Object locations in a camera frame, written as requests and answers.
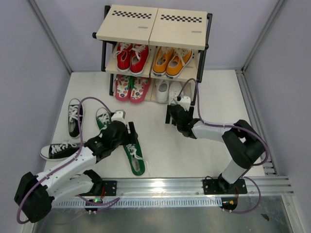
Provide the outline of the white sneaker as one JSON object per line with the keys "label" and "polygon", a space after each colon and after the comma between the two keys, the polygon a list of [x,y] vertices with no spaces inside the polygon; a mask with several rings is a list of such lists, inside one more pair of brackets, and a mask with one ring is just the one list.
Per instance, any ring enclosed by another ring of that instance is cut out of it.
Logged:
{"label": "white sneaker", "polygon": [[182,84],[180,82],[171,82],[168,92],[168,104],[177,105],[177,97],[182,90]]}
{"label": "white sneaker", "polygon": [[158,80],[155,86],[156,86],[156,101],[159,103],[166,103],[168,101],[170,82],[167,80]]}

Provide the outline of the pink flip-flop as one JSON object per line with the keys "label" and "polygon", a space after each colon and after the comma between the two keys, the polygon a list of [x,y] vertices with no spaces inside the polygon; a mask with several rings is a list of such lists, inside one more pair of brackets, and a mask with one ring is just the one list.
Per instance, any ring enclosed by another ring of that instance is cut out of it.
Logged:
{"label": "pink flip-flop", "polygon": [[130,101],[132,103],[141,103],[144,101],[149,87],[151,85],[151,78],[132,77]]}
{"label": "pink flip-flop", "polygon": [[132,77],[128,75],[117,75],[115,79],[115,97],[119,101],[128,101],[132,88]]}

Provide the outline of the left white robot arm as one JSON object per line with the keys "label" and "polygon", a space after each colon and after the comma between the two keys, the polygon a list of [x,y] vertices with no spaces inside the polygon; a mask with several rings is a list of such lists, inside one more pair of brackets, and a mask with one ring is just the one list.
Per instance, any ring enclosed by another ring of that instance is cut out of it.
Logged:
{"label": "left white robot arm", "polygon": [[99,194],[103,180],[90,167],[110,156],[119,146],[134,144],[137,140],[133,122],[113,121],[57,166],[36,175],[24,174],[14,197],[18,205],[17,222],[24,224],[21,213],[27,222],[36,223],[63,200],[80,194]]}

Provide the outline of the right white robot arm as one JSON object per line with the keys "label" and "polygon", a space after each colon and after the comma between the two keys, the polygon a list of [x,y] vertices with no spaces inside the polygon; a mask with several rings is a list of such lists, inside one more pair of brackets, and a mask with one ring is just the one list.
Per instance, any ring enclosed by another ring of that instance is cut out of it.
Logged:
{"label": "right white robot arm", "polygon": [[219,194],[232,194],[241,176],[255,165],[256,160],[263,153],[269,155],[267,144],[245,120],[233,125],[207,123],[200,118],[193,118],[179,104],[168,105],[167,111],[184,137],[225,144],[231,161],[218,178],[213,179],[213,187]]}

